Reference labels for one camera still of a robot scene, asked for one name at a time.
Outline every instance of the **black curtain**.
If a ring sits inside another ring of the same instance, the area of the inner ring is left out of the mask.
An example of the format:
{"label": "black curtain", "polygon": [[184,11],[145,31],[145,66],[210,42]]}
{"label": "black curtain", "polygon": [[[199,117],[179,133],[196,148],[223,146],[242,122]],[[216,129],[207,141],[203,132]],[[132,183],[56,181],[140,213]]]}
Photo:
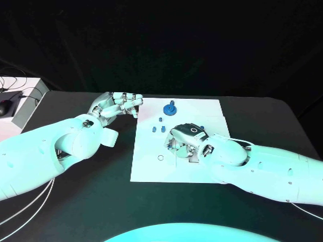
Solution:
{"label": "black curtain", "polygon": [[323,1],[1,2],[5,66],[53,90],[269,96],[304,116],[323,100]]}

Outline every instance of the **white box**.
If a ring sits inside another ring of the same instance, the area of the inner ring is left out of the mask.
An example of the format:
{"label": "white box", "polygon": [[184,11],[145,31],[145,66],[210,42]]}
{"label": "white box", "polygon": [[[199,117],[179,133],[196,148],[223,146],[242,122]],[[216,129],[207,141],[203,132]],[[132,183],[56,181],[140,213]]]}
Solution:
{"label": "white box", "polygon": [[[8,86],[14,83],[15,79],[13,77],[3,77],[3,79],[5,81],[4,88],[8,88]],[[15,89],[7,90],[5,92],[21,91],[24,89],[21,95],[31,96],[39,100],[41,100],[41,94],[44,95],[44,93],[49,91],[41,79],[27,78],[26,85],[23,85],[24,83],[26,83],[26,78],[17,77],[17,81],[11,86],[11,88],[15,88]],[[34,99],[31,97],[24,97],[20,99],[20,103],[13,117],[0,118],[0,141],[21,133],[21,130],[26,126],[28,118],[36,109]]]}

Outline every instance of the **blue object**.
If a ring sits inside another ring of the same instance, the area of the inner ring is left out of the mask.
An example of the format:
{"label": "blue object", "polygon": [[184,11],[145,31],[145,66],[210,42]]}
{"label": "blue object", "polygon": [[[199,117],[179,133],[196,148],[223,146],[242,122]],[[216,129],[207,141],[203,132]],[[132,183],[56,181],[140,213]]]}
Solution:
{"label": "blue object", "polygon": [[173,100],[170,101],[170,104],[167,104],[167,105],[163,107],[163,113],[164,113],[167,116],[173,116],[173,115],[177,113],[177,109],[176,109],[174,101],[173,101]]}
{"label": "blue object", "polygon": [[236,228],[199,223],[166,223],[137,228],[106,242],[141,242],[141,241],[171,241],[171,242],[277,242],[277,240],[246,232]]}

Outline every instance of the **computer mouse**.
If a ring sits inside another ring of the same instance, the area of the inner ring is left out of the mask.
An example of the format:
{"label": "computer mouse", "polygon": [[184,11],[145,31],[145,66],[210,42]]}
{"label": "computer mouse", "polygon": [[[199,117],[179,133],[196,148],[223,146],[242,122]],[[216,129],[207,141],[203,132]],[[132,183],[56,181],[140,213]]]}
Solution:
{"label": "computer mouse", "polygon": [[11,104],[13,104],[13,101],[10,100],[3,100],[0,102],[0,116],[4,116],[7,114]]}

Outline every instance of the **small blue piece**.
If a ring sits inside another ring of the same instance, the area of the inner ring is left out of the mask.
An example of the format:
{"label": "small blue piece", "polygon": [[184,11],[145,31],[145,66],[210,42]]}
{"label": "small blue piece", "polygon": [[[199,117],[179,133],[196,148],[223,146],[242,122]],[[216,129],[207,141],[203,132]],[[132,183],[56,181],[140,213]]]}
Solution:
{"label": "small blue piece", "polygon": [[173,115],[177,113],[177,109],[176,109],[174,101],[173,101],[173,100],[170,101],[170,104],[167,104],[167,105],[163,107],[163,113],[164,113],[167,116],[173,116]]}

